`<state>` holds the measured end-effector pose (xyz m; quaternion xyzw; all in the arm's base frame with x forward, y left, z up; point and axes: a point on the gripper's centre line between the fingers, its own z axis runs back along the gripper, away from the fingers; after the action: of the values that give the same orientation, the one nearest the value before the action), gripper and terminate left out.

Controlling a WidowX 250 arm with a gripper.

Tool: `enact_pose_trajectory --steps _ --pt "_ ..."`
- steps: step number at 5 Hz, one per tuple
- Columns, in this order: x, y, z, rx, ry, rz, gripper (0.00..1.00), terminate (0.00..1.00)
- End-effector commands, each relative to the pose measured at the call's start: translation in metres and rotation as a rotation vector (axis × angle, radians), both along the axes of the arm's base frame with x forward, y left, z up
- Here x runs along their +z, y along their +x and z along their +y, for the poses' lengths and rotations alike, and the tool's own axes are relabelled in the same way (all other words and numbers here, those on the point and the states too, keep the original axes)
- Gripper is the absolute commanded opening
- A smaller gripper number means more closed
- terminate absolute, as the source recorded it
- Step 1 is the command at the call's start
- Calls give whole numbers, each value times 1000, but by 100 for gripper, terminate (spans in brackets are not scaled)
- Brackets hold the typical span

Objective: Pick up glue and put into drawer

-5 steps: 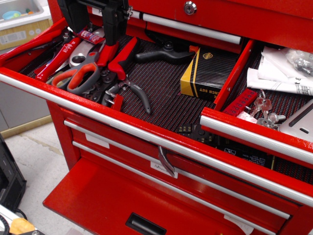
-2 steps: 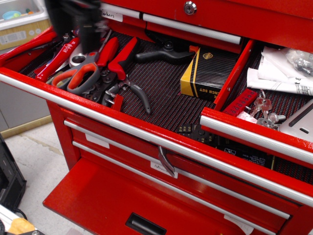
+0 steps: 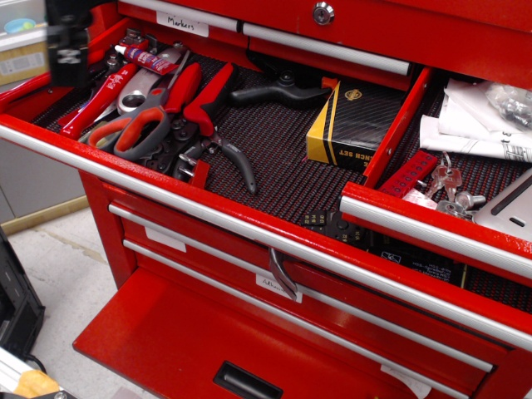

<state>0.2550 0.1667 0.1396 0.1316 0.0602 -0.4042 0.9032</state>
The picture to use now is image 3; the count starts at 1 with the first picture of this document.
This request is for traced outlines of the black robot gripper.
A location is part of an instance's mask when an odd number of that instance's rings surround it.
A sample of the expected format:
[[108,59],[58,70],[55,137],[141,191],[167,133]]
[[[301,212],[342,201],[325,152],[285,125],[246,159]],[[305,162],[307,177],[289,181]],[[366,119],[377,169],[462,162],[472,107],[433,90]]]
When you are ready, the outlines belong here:
[[54,86],[83,87],[88,81],[88,33],[97,0],[46,0],[48,65]]

